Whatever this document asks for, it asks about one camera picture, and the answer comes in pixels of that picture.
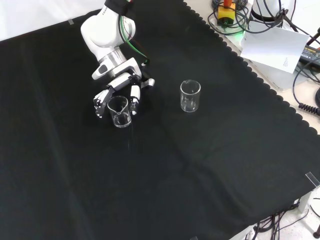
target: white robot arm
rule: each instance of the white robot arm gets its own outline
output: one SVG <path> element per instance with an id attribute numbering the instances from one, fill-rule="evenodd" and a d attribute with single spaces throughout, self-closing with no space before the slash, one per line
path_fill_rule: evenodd
<path id="1" fill-rule="evenodd" d="M 130 3 L 127 0 L 107 0 L 102 10 L 88 18 L 81 26 L 82 37 L 99 62 L 99 67 L 92 74 L 92 78 L 102 84 L 108 82 L 105 90 L 97 94 L 93 100 L 99 118 L 102 118 L 112 94 L 129 84 L 131 84 L 130 112 L 135 115 L 140 100 L 140 89 L 153 86 L 155 83 L 152 78 L 144 79 L 136 60 L 134 58 L 127 60 L 119 48 L 119 45 L 124 43 L 121 34 L 130 40 L 136 32 L 135 22 L 124 16 L 128 12 Z M 124 16 L 123 33 L 118 27 L 120 16 Z"/>

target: table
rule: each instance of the table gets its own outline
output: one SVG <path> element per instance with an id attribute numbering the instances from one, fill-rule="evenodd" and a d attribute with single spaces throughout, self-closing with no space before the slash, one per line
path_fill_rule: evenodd
<path id="1" fill-rule="evenodd" d="M 4 239 L 226 240 L 313 189 L 315 132 L 182 1 L 163 3 L 137 1 L 156 87 L 122 131 L 94 115 L 86 16 L 2 42 Z M 194 114 L 185 79 L 202 85 Z"/>

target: white paper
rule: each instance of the white paper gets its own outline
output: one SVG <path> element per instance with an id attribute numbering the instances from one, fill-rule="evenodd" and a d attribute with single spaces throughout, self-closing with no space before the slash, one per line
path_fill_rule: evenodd
<path id="1" fill-rule="evenodd" d="M 259 32 L 266 26 L 251 21 L 249 28 L 252 32 Z M 241 57 L 292 74 L 308 38 L 305 34 L 279 27 L 257 34 L 246 32 L 241 42 Z"/>

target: electronic device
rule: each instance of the electronic device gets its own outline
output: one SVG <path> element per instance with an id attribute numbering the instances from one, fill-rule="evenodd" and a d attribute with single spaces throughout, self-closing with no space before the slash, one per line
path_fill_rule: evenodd
<path id="1" fill-rule="evenodd" d="M 320 58 L 320 50 L 319 49 L 305 45 L 305 48 L 303 49 L 303 52 L 301 54 L 299 61 L 303 64 L 308 64 L 308 63 L 312 62 L 313 60 L 319 59 L 319 58 Z M 314 67 L 314 68 L 320 70 L 320 59 L 312 62 L 310 64 L 310 67 Z"/>
<path id="2" fill-rule="evenodd" d="M 218 24 L 233 24 L 236 18 L 236 4 L 232 0 L 224 0 L 223 6 L 218 7 Z"/>

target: white cylinder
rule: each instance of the white cylinder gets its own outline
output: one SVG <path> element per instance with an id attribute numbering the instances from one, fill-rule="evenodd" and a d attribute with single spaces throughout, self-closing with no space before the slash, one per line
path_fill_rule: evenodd
<path id="1" fill-rule="evenodd" d="M 271 17 L 267 8 L 266 8 L 266 5 L 268 6 L 268 8 L 273 16 L 276 16 L 276 14 L 279 12 L 279 0 L 265 0 L 266 5 L 264 3 L 264 0 L 254 0 L 252 10 L 258 15 L 260 15 L 260 11 L 259 11 L 257 2 L 259 4 L 259 7 L 260 7 L 260 10 L 261 10 L 263 17 L 267 17 L 267 18 Z"/>

